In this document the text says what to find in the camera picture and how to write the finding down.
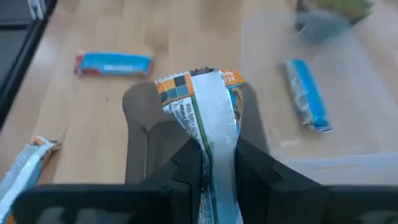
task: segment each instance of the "blue wrapper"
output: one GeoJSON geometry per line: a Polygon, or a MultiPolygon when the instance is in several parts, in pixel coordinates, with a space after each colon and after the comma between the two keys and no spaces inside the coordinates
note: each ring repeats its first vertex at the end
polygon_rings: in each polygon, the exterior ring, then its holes
{"type": "Polygon", "coordinates": [[[301,124],[315,132],[333,130],[307,63],[299,59],[286,60],[284,67],[301,124]]]}
{"type": "Polygon", "coordinates": [[[75,59],[75,74],[79,76],[134,76],[148,77],[153,58],[146,55],[130,55],[107,52],[88,52],[75,59]]]}

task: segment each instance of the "transparent tray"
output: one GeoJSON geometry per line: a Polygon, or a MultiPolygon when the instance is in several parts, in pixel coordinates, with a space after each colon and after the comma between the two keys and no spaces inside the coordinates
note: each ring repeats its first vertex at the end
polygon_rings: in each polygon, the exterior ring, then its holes
{"type": "Polygon", "coordinates": [[[309,15],[281,15],[265,12],[246,21],[242,35],[241,70],[257,92],[270,153],[285,164],[316,167],[319,161],[353,166],[359,160],[347,158],[398,152],[398,107],[350,24],[334,22],[331,31],[313,23],[297,32],[297,20],[309,15]],[[330,35],[325,32],[335,35],[314,44],[312,38],[330,35]],[[280,69],[290,58],[309,64],[332,132],[313,133],[300,125],[280,69]]]}

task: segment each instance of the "candy bar wrapper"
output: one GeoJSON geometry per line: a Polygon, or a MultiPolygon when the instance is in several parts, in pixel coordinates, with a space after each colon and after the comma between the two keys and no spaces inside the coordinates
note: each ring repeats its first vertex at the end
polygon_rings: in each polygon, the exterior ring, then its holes
{"type": "Polygon", "coordinates": [[[153,58],[146,55],[87,52],[76,56],[74,73],[78,76],[148,77],[152,67],[153,58]]]}
{"type": "Polygon", "coordinates": [[[287,84],[301,124],[315,132],[333,130],[311,70],[304,60],[284,62],[287,84]]]}
{"type": "Polygon", "coordinates": [[[26,144],[0,183],[0,224],[14,223],[12,203],[23,190],[35,185],[43,166],[59,149],[59,142],[40,136],[26,144]]]}
{"type": "Polygon", "coordinates": [[[244,78],[234,70],[202,68],[155,81],[163,110],[203,151],[199,223],[242,223],[236,201],[234,151],[243,112],[244,78]]]}

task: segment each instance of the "wooden table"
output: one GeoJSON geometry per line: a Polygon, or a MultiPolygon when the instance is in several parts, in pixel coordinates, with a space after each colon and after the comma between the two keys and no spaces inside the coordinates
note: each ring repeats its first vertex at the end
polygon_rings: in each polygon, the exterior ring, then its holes
{"type": "MultiPolygon", "coordinates": [[[[32,136],[43,135],[61,140],[63,148],[42,182],[124,182],[127,127],[121,100],[131,85],[144,81],[79,79],[72,72],[78,52],[152,55],[155,67],[148,82],[204,66],[239,69],[243,21],[265,10],[291,15],[293,8],[281,0],[59,0],[1,130],[0,176],[32,136]]],[[[397,10],[394,2],[379,2],[355,28],[395,101],[397,10]]],[[[265,96],[258,97],[261,104],[265,96]]],[[[261,105],[264,126],[266,109],[261,105]]]]}

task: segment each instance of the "orange label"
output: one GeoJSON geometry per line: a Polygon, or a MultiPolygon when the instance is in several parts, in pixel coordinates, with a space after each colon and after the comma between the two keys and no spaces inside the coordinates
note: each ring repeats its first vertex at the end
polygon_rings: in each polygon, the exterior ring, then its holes
{"type": "Polygon", "coordinates": [[[165,89],[163,88],[162,83],[157,83],[156,84],[156,89],[157,89],[158,94],[161,94],[161,93],[163,93],[165,91],[165,89]]]}
{"type": "Polygon", "coordinates": [[[185,77],[185,82],[187,83],[188,94],[190,96],[192,96],[193,95],[193,86],[192,86],[191,75],[185,74],[184,77],[185,77]]]}
{"type": "Polygon", "coordinates": [[[34,146],[43,146],[45,143],[40,139],[40,138],[38,138],[38,137],[33,137],[31,140],[30,140],[30,142],[29,142],[31,145],[34,145],[34,146]]]}
{"type": "Polygon", "coordinates": [[[14,219],[14,217],[12,215],[9,215],[6,218],[6,224],[15,224],[15,219],[14,219]]]}
{"type": "Polygon", "coordinates": [[[221,74],[224,78],[225,86],[246,83],[246,80],[239,74],[237,70],[221,69],[221,74]]]}

